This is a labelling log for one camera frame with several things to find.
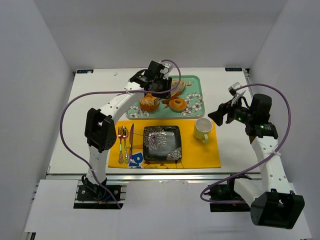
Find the brown bread slice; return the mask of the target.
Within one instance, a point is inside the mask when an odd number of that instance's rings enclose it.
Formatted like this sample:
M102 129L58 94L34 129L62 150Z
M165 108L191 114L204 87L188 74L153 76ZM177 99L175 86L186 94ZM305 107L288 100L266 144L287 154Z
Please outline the brown bread slice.
M177 98L177 97L181 94L181 92L182 92L183 90L184 90L184 87L179 87L179 88L177 88L175 91L172 91L172 92L170 93L170 98L163 99L163 100L162 100L162 103L163 103L163 104L168 104L171 100Z

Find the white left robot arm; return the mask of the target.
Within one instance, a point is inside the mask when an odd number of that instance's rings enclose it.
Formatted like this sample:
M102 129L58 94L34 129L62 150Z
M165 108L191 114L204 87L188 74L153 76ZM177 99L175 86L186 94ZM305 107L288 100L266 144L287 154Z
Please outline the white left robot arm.
M124 93L117 94L111 101L99 109L91 108L87 112L84 135L89 147L89 170L87 181L98 188L106 183L106 164L109 150L116 143L116 123L120 117L138 100L145 91L155 92L157 97L170 96L172 78L169 76L173 66L169 63L151 61L146 70L132 76Z

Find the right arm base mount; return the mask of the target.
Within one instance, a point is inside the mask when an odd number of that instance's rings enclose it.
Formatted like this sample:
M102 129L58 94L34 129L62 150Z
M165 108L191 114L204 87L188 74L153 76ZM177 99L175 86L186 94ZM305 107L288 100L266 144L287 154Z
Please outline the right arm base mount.
M209 194L212 201L242 201L242 197L237 194L230 184L219 184L213 187ZM246 203L224 204L210 203L212 213L250 212L250 207Z

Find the metal serving tongs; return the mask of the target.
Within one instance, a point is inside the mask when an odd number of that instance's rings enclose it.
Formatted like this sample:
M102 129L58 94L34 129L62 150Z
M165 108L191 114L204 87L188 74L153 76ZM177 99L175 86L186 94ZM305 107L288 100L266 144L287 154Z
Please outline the metal serving tongs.
M157 106L158 104L160 104L161 102L162 102L162 98L160 98L160 97L154 97L153 98L153 105L154 106Z

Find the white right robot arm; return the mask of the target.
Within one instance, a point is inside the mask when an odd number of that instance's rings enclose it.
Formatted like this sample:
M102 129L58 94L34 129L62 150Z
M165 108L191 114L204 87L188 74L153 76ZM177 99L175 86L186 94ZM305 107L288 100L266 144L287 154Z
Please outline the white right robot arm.
M245 175L232 174L225 185L215 185L206 190L211 207L217 212L249 209L251 221L256 226L292 229L305 206L303 196L295 194L276 150L278 132L269 121L272 98L255 94L251 104L244 107L246 99L229 100L208 114L218 126L238 121L245 124L245 133L257 157L262 187Z

